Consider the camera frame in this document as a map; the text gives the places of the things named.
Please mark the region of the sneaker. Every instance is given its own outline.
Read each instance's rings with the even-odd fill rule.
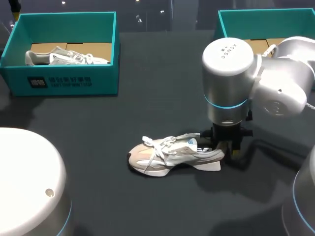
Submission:
[[[67,51],[60,47],[54,48],[49,53],[25,53],[26,65],[69,65],[69,64],[110,64],[103,58],[95,58],[92,54],[80,54],[75,51]]]
[[[219,171],[227,143],[220,142],[217,149],[198,148],[200,134],[184,134],[152,140],[142,137],[143,144],[134,147],[128,154],[129,164],[138,172],[162,177],[176,165],[186,163],[202,171]]]

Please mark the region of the white cable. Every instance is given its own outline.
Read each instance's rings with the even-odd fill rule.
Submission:
[[[271,45],[271,46],[264,52],[264,54],[263,54],[262,56],[263,56],[263,57],[268,56],[269,53],[271,53],[271,52],[274,50],[275,47],[276,47],[275,44]]]
[[[263,57],[268,56],[269,53],[271,53],[271,52],[274,50],[275,47],[276,47],[275,44],[271,45],[271,46],[264,52],[264,54],[263,54],[262,56],[263,56]],[[281,58],[289,58],[289,59],[296,60],[296,61],[300,61],[300,62],[304,63],[306,66],[308,66],[308,67],[311,69],[311,71],[313,72],[314,77],[315,77],[315,72],[314,72],[313,68],[312,68],[307,62],[301,61],[301,60],[297,60],[296,58],[292,57],[292,55],[287,55],[287,57],[281,57]],[[308,108],[311,108],[312,110],[315,110],[315,106],[311,105],[310,103],[306,103],[305,106],[308,107]]]
[[[315,110],[315,106],[311,105],[310,103],[306,103],[306,106],[312,110]]]

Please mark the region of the cardboard box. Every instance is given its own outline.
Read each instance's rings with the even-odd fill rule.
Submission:
[[[253,45],[253,39],[266,39],[268,45],[278,45],[282,39],[293,36],[315,39],[314,29],[313,8],[220,10],[214,40],[224,37],[251,39],[253,50],[261,52],[266,45],[257,42]]]
[[[284,38],[267,38],[267,39],[245,39],[255,54],[264,54],[264,52],[273,44],[279,45]]]
[[[61,47],[62,49],[66,49],[67,43],[33,43],[30,50],[35,53],[48,53],[57,46]]]
[[[110,64],[25,65],[26,51],[48,53],[57,45],[68,50],[80,45],[74,51]],[[1,57],[0,73],[15,96],[117,94],[119,55],[116,12],[21,14]]]
[[[245,40],[252,48],[255,54],[263,54],[268,49],[268,43],[266,40]]]

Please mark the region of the table surface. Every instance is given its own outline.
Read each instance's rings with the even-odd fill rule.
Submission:
[[[172,7],[162,0],[65,1],[23,0],[22,7],[25,12],[120,9],[119,95],[13,98],[0,80],[0,125],[36,132],[59,150],[70,181],[75,235],[284,236],[281,204],[315,144],[313,110],[273,118],[254,107],[253,121],[244,124],[254,132],[242,142],[241,154],[252,158],[244,171],[181,167],[152,178],[130,172],[126,164],[126,154],[144,135],[156,139],[211,127],[201,55],[213,35],[210,18],[234,2],[218,1],[211,8],[206,0],[175,1]],[[183,17],[190,12],[193,16]],[[143,23],[127,20],[139,14]],[[9,9],[2,15],[5,24],[9,15]],[[315,104],[315,95],[309,102]]]

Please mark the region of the teal box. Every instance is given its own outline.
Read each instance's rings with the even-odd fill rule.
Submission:
[[[218,11],[215,40],[223,37],[267,39],[292,36],[315,39],[313,8]]]
[[[25,65],[33,43],[60,42],[112,43],[110,64]],[[117,94],[119,55],[116,12],[21,14],[1,57],[0,74],[15,96]]]

